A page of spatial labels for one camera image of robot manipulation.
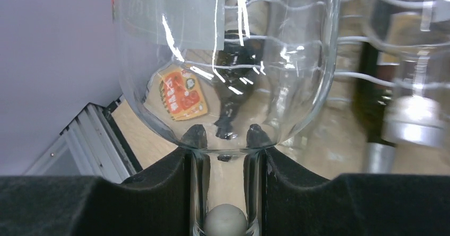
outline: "white ball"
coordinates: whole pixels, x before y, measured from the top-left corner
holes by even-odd
[[[206,236],[244,236],[247,218],[240,208],[221,204],[210,210],[205,219]]]

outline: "clear glass vessel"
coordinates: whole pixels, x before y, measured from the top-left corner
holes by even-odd
[[[366,0],[366,36],[379,50],[400,57],[384,117],[386,141],[444,145],[449,7],[450,0]]]
[[[339,7],[114,0],[126,100],[193,154],[192,235],[260,235],[261,152],[306,126],[325,101]]]
[[[427,32],[424,32],[421,38],[426,41],[424,43],[429,43],[429,47],[423,47],[432,51],[431,56],[427,58],[426,67],[415,63],[417,57],[410,60],[412,48],[391,46],[392,43],[399,43],[401,39],[419,38],[404,37],[405,33],[395,30],[413,27],[414,21],[411,19],[417,18],[417,13],[411,18],[409,13],[402,15],[403,12],[411,12],[411,8],[427,4],[424,4],[423,0],[342,2],[336,71],[327,102],[314,124],[308,126],[309,129],[301,131],[289,142],[284,142],[284,145],[279,145],[279,149],[307,169],[329,179],[342,173],[355,172],[450,175],[450,133],[448,128],[445,128],[448,124],[449,101],[444,99],[450,95],[446,79],[450,54],[446,52],[445,44],[435,43],[431,46],[436,37],[427,37]],[[379,37],[382,37],[383,32],[388,33],[387,37],[383,38],[384,45],[376,45],[376,41],[374,46],[361,45],[362,41],[372,43],[374,40],[363,36],[362,26],[368,24],[377,30],[378,38],[375,39],[381,39]],[[435,25],[438,25],[438,30],[445,30],[443,27],[446,24],[447,21],[439,21],[430,26],[434,29]],[[446,35],[442,35],[439,39],[446,39],[445,37]],[[421,85],[420,78],[428,84]],[[400,97],[415,96],[412,91],[420,91],[421,87],[424,92],[422,97],[416,95],[418,100],[428,98],[439,103],[440,112],[437,118],[440,122],[437,125],[442,126],[438,131],[440,136],[444,136],[444,140],[429,137],[423,138],[428,143],[419,143],[417,139],[383,140],[383,128],[387,125],[387,117],[384,116],[388,115],[386,105]],[[411,114],[420,116],[421,107],[426,108],[424,105],[422,102],[415,104],[414,108],[419,111],[412,111]],[[397,111],[405,110],[405,107],[400,108]],[[425,120],[420,120],[419,126],[424,122]]]

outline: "orange label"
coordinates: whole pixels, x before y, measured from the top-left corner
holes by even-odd
[[[162,76],[161,100],[174,121],[199,117],[208,112],[197,77],[181,68]]]

